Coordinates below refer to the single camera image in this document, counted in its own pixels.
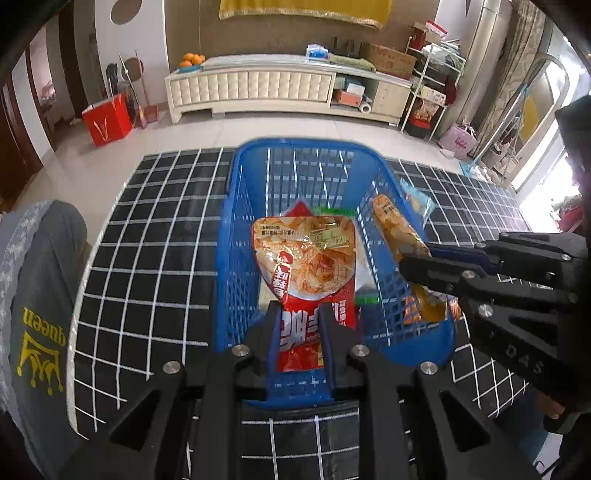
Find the floor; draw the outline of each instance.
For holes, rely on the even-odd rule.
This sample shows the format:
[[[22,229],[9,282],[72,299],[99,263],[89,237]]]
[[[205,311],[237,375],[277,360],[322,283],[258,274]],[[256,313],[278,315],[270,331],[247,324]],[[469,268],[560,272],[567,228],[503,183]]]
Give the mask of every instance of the floor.
[[[30,183],[17,206],[46,199],[75,205],[92,245],[109,211],[144,155],[209,147],[235,147],[256,137],[321,137],[363,143],[385,157],[401,158],[459,173],[459,163],[444,157],[435,143],[417,140],[380,122],[296,113],[234,113],[212,119],[209,112],[184,115],[177,125],[167,112],[146,130],[95,147],[83,123],[73,125],[55,156]]]

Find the door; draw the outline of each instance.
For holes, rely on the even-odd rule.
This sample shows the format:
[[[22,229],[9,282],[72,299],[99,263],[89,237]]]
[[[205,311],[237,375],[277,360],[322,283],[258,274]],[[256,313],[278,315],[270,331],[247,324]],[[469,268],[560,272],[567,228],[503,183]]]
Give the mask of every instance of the door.
[[[12,77],[9,77],[0,94],[0,196],[4,200],[18,196],[31,176],[41,169],[33,146],[25,144],[30,144],[30,139],[26,129],[22,131],[23,129]],[[34,157],[30,157],[31,151],[24,151],[28,146]]]

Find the wall decoration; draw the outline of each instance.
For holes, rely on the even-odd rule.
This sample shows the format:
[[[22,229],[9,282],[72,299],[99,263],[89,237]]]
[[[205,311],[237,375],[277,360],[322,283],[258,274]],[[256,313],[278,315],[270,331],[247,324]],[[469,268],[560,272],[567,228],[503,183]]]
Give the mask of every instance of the wall decoration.
[[[392,0],[221,0],[219,18],[240,15],[304,15],[382,28]]]

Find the person's hand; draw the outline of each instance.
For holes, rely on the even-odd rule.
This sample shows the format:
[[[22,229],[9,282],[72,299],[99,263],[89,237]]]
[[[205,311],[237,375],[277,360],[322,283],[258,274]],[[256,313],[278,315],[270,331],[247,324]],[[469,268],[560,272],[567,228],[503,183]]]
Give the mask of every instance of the person's hand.
[[[543,393],[538,393],[538,409],[553,420],[558,420],[564,413],[564,407],[560,403]]]

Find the storage box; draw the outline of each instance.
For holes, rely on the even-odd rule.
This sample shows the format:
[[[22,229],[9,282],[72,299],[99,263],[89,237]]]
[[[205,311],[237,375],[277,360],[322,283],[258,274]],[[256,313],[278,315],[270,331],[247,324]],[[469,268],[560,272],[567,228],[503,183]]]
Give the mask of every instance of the storage box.
[[[97,147],[126,137],[132,128],[124,93],[90,105],[82,119]]]
[[[347,93],[344,90],[337,90],[334,99],[342,105],[358,107],[361,105],[362,97],[353,93]]]
[[[366,42],[361,44],[359,55],[373,63],[377,71],[388,73],[405,80],[410,78],[414,63],[417,61],[412,55],[406,55],[393,48],[381,47]]]
[[[427,43],[434,43],[441,45],[441,38],[434,33],[429,32],[427,27],[419,22],[415,22],[413,37],[409,43],[409,47],[415,50],[422,50]]]
[[[362,97],[365,93],[365,86],[356,80],[345,79],[345,92]]]
[[[430,102],[436,103],[440,106],[445,106],[445,100],[447,97],[444,93],[438,92],[426,85],[423,85],[419,94],[424,100],[429,100]]]

